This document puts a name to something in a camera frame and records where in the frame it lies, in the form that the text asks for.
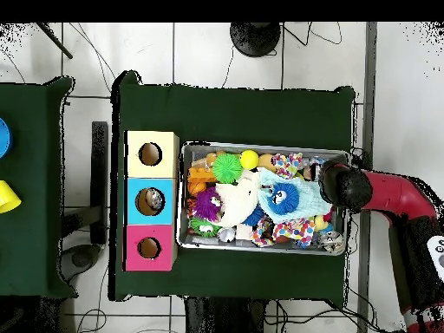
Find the purple fuzzy toy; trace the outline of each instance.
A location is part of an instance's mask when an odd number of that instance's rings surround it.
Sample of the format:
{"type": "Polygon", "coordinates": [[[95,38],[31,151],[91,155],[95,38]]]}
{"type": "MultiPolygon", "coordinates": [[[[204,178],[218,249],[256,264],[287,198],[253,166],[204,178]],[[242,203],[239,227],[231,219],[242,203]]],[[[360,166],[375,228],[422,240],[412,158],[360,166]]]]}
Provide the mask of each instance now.
{"type": "Polygon", "coordinates": [[[220,197],[216,193],[216,188],[209,187],[204,192],[197,194],[194,215],[200,219],[215,221],[218,219],[217,214],[220,211],[220,207],[220,197]]]}

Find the round hole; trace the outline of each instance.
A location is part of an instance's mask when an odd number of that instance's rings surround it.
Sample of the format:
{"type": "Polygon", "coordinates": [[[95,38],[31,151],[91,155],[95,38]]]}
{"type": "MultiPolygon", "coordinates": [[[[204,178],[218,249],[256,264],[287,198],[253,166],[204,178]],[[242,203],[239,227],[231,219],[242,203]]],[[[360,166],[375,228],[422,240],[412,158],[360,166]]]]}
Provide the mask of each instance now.
{"type": "Polygon", "coordinates": [[[165,196],[156,188],[146,187],[137,194],[135,206],[145,216],[156,216],[165,207],[165,196]]]}
{"type": "Polygon", "coordinates": [[[162,150],[155,143],[145,143],[139,149],[139,160],[146,166],[156,166],[162,161],[162,150]]]}
{"type": "Polygon", "coordinates": [[[147,259],[154,259],[159,256],[160,244],[155,238],[144,238],[137,244],[137,252],[147,259]]]}

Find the shape sorter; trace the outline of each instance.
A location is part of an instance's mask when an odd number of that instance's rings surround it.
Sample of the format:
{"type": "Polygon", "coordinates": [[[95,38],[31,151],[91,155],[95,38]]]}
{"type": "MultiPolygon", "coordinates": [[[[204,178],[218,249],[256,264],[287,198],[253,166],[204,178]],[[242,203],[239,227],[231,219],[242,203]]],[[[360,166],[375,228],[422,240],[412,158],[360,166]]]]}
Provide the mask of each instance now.
{"type": "Polygon", "coordinates": [[[125,132],[124,271],[170,271],[179,138],[173,132],[125,132]]]}

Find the blue box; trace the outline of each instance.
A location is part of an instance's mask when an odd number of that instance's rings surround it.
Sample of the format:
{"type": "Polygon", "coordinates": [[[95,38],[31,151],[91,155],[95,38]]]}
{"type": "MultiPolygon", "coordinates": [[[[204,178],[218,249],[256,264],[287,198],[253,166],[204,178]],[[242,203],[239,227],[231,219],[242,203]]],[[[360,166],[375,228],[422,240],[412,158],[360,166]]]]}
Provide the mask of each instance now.
{"type": "Polygon", "coordinates": [[[174,203],[172,179],[127,179],[127,223],[129,225],[172,225],[174,203]],[[165,199],[163,209],[154,216],[146,216],[139,212],[135,200],[139,191],[153,187],[159,190],[165,199]]]}

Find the green table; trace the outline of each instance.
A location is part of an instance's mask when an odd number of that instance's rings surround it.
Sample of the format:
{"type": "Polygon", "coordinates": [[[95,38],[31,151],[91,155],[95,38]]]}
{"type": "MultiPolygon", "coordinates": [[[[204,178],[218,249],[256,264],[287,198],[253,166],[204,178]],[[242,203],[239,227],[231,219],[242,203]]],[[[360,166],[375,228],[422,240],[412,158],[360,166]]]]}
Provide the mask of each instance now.
{"type": "Polygon", "coordinates": [[[61,232],[61,105],[71,78],[42,86],[0,83],[0,117],[13,136],[0,180],[22,200],[0,214],[0,295],[73,297],[58,274],[61,232]]]}
{"type": "Polygon", "coordinates": [[[343,304],[345,256],[179,248],[170,272],[121,270],[125,130],[174,131],[207,140],[349,151],[352,88],[335,92],[141,85],[135,72],[114,82],[110,296],[127,294],[329,299],[343,304]]]}

